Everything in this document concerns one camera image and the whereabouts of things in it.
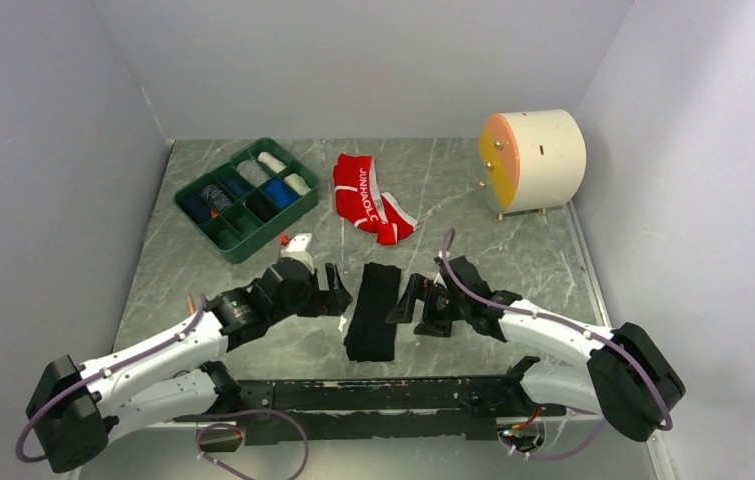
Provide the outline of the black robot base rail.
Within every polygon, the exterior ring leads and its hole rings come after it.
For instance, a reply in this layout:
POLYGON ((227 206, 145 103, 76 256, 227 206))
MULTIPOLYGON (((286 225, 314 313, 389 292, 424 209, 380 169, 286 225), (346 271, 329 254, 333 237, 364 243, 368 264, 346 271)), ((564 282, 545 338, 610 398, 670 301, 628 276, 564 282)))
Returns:
POLYGON ((493 440, 532 415, 561 416, 538 406, 500 375, 359 380, 242 380, 200 414, 181 421, 236 422, 250 446, 302 437, 315 440, 461 437, 493 440))

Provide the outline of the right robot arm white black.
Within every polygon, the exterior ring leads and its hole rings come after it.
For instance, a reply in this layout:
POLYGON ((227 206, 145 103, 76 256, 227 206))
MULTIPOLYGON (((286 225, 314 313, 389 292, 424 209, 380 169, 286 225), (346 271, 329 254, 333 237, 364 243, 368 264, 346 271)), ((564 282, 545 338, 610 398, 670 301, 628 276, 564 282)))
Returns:
POLYGON ((508 290, 493 290, 464 256, 435 260, 434 278, 412 275, 387 323, 409 323, 417 303, 417 335, 449 337, 456 321, 503 343, 521 343, 553 356, 547 365, 528 355, 500 377, 497 404, 525 415, 558 405, 601 415, 618 433, 645 441, 670 427, 686 387, 645 329, 580 322, 546 310, 508 290))

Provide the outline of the black underwear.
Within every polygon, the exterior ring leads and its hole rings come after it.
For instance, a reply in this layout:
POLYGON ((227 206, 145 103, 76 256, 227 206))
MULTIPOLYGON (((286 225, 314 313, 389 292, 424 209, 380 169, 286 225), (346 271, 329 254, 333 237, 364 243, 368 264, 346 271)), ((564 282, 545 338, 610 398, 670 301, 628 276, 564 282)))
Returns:
POLYGON ((355 362, 395 359, 396 325, 387 322, 398 303, 401 270, 369 262, 364 266, 357 301, 344 339, 347 357, 355 362))

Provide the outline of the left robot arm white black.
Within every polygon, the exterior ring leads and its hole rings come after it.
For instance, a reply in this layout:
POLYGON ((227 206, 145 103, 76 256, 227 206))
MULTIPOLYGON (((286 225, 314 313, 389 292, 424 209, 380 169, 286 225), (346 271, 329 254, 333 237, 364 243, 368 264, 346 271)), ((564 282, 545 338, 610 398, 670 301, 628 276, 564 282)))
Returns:
POLYGON ((187 319, 146 340, 82 363, 50 362, 25 409, 15 444, 24 463, 75 470, 117 439, 164 420, 225 420, 248 410, 223 363, 289 317, 339 316, 353 297, 336 265, 326 288, 309 264, 283 258, 248 285, 203 299, 187 319))

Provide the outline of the red white underwear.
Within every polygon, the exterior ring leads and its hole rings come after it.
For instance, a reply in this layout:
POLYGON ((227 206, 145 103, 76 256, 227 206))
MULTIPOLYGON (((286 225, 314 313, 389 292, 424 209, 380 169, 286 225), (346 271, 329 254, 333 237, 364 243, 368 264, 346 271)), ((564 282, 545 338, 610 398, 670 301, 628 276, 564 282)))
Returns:
POLYGON ((340 154, 332 179, 337 215, 356 229, 373 234, 378 244, 397 245, 417 230, 417 220, 391 193, 379 188, 371 156, 340 154))

